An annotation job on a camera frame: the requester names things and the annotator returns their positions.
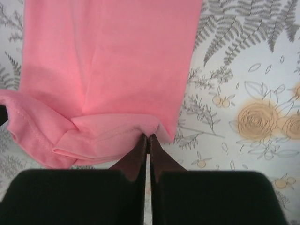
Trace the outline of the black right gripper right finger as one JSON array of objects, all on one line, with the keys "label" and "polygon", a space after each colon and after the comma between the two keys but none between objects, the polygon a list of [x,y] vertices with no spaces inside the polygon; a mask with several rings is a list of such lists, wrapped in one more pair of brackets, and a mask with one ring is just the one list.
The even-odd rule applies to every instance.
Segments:
[{"label": "black right gripper right finger", "polygon": [[155,225],[285,225],[265,175],[254,171],[189,171],[149,138]]}]

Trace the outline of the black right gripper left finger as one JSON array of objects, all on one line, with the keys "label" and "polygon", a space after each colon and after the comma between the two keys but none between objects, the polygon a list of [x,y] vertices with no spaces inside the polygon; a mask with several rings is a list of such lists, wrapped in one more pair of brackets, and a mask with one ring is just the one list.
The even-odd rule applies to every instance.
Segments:
[{"label": "black right gripper left finger", "polygon": [[141,225],[147,137],[109,169],[31,169],[0,203],[3,225]]}]

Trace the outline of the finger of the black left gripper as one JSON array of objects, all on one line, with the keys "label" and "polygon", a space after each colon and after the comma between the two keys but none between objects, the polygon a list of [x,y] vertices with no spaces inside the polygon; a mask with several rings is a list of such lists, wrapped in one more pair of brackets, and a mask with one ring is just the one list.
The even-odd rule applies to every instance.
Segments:
[{"label": "finger of the black left gripper", "polygon": [[8,121],[7,109],[4,105],[0,105],[0,126]]}]

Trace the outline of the pink polo shirt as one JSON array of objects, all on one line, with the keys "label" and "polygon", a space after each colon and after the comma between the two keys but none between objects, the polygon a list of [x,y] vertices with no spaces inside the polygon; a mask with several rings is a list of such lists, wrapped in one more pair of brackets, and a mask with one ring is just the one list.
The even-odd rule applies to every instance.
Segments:
[{"label": "pink polo shirt", "polygon": [[13,140],[50,168],[114,161],[141,135],[171,143],[200,0],[27,0]]}]

